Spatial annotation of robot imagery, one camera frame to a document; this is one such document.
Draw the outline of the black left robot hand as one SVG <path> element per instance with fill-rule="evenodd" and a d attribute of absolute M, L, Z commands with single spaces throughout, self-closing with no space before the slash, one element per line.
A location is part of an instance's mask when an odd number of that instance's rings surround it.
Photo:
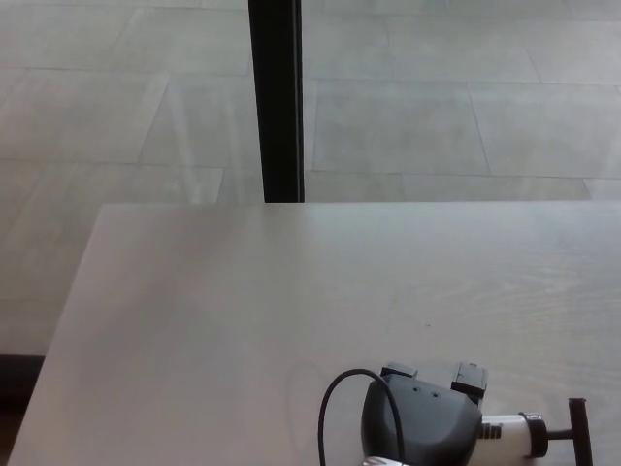
<path fill-rule="evenodd" d="M 417 372 L 390 363 L 379 376 L 393 394 L 401 417 L 404 455 L 398 454 L 397 431 L 384 390 L 370 383 L 361 417 L 361 440 L 367 457 L 406 465 L 465 465 L 474 452 L 482 425 L 481 403 L 487 370 L 461 362 L 450 387 L 417 378 Z"/>

